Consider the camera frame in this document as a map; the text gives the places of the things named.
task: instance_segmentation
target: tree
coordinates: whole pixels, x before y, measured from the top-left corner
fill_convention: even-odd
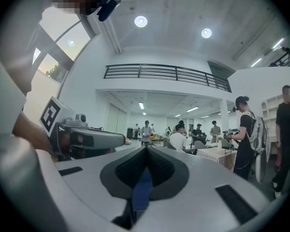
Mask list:
[[[56,64],[53,68],[51,68],[50,71],[46,71],[45,74],[56,81],[59,73],[60,73],[60,66],[59,64]]]

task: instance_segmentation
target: black dress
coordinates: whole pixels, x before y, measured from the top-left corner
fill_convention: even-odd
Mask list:
[[[256,120],[254,116],[247,115],[248,113],[241,116],[241,127],[246,127],[247,133],[251,136],[253,126]],[[240,142],[237,149],[236,160],[233,172],[243,179],[247,180],[251,164],[253,162],[254,150],[251,149],[249,138],[247,134],[245,138]]]

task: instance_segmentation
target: ceiling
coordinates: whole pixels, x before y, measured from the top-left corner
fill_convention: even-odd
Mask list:
[[[201,118],[213,113],[220,113],[220,101],[206,96],[183,95],[174,92],[149,92],[149,91],[109,91],[108,95],[114,97],[132,114],[149,116],[174,117],[181,114],[184,118]],[[144,104],[144,110],[140,108],[139,102]],[[234,107],[234,103],[227,102],[228,110]],[[191,112],[187,110],[198,106]]]
[[[144,28],[134,24],[139,15],[148,19]],[[222,56],[234,69],[259,58],[259,66],[274,61],[281,50],[264,53],[281,38],[290,46],[290,27],[269,0],[123,0],[111,20],[122,48],[176,48],[217,61]],[[201,36],[204,28],[213,32],[209,39]]]

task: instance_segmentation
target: white pillar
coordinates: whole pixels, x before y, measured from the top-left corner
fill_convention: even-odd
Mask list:
[[[222,99],[220,102],[220,112],[221,112],[221,131],[229,129],[229,114],[227,100]]]

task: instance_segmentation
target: round ceiling light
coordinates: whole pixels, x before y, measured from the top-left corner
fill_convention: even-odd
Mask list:
[[[75,42],[72,40],[68,40],[68,45],[73,47],[73,46],[75,46]]]
[[[209,37],[212,36],[212,31],[211,29],[203,29],[201,35],[203,38],[208,39]]]
[[[147,25],[147,19],[146,19],[146,17],[140,15],[134,19],[134,23],[139,28],[143,28]]]

